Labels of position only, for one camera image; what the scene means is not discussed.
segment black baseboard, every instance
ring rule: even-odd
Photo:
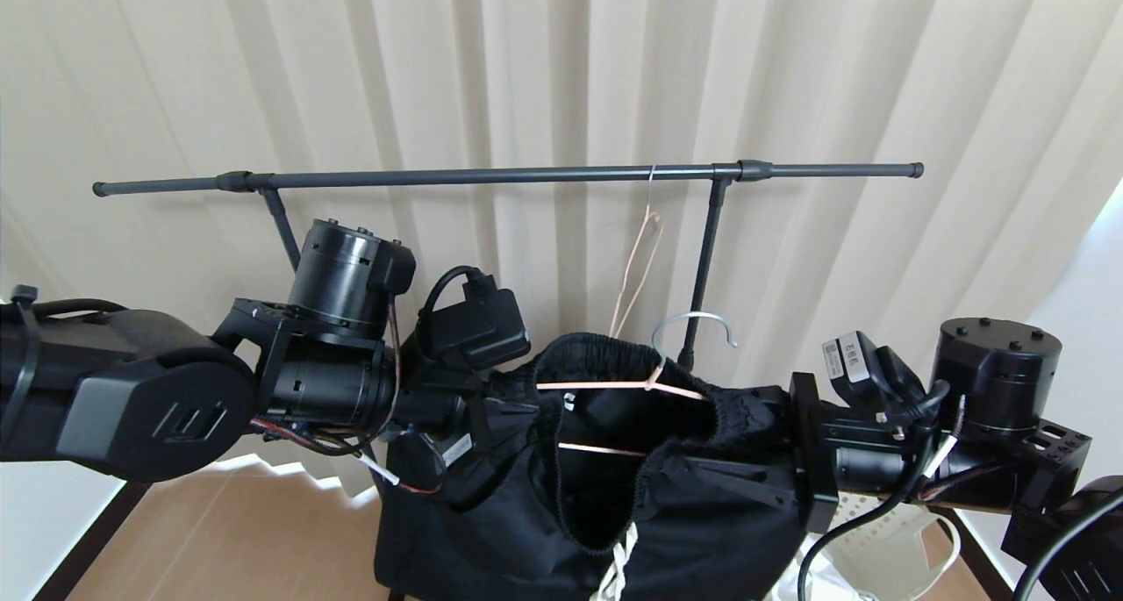
[[[125,483],[121,485],[117,495],[109,501],[106,509],[90,525],[74,548],[66,554],[47,582],[35,594],[34,601],[63,601],[66,599],[85,572],[93,565],[93,561],[112,539],[117,529],[124,525],[126,518],[140,502],[140,498],[144,498],[149,486],[147,483]]]
[[[953,509],[946,509],[943,507],[931,507],[930,509],[931,512],[939,513],[956,525],[956,528],[959,530],[959,556],[964,558],[967,568],[971,570],[971,574],[978,580],[986,595],[990,599],[1013,598],[1014,591],[1006,584],[1005,577],[998,572],[998,566],[987,557],[975,534],[967,529],[959,513]]]

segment floor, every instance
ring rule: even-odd
[[[70,601],[382,601],[372,572],[380,513],[378,500],[303,472],[207,470],[154,486]],[[950,548],[939,531],[925,540],[934,557]],[[961,559],[924,597],[985,599]]]

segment barcode label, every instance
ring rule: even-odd
[[[453,444],[453,447],[446,449],[445,454],[441,454],[441,457],[445,457],[445,467],[459,461],[469,449],[472,449],[472,435],[466,434],[460,437],[460,440]]]
[[[842,368],[842,358],[839,357],[839,346],[834,340],[823,343],[823,359],[827,361],[827,374],[830,374],[831,380],[837,380],[846,374],[846,370]]]
[[[858,342],[858,333],[850,331],[839,338],[842,346],[842,359],[846,361],[847,376],[851,383],[869,380],[869,370],[866,368],[866,357],[861,354],[861,344]]]

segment curtain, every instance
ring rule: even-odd
[[[920,161],[919,180],[731,186],[704,309],[741,348],[703,322],[696,372],[786,384],[861,329],[923,377],[946,318],[1028,318],[1123,176],[1121,2],[0,0],[0,274],[209,333],[235,297],[287,298],[261,199],[98,199],[92,182]],[[467,263],[515,291],[537,349],[608,331],[647,190],[283,197],[299,238],[332,217],[413,249],[404,331]],[[636,342],[688,309],[709,182],[650,191],[664,233],[622,334]]]

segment black garment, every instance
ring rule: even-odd
[[[764,597],[804,537],[797,501],[761,497],[749,484],[759,476],[725,474],[720,464],[751,459],[794,473],[784,461],[789,426],[758,399],[776,389],[721,389],[673,363],[660,381],[712,402],[582,390],[569,411],[565,391],[535,388],[643,380],[658,362],[651,348],[574,334],[519,370],[495,374],[487,454],[454,462],[435,497],[380,482],[376,579],[423,601],[584,601],[634,520],[639,540],[624,568],[626,600]],[[647,457],[558,449],[558,441]],[[403,437],[390,445],[389,465],[423,482],[418,474],[431,467],[431,453]]]

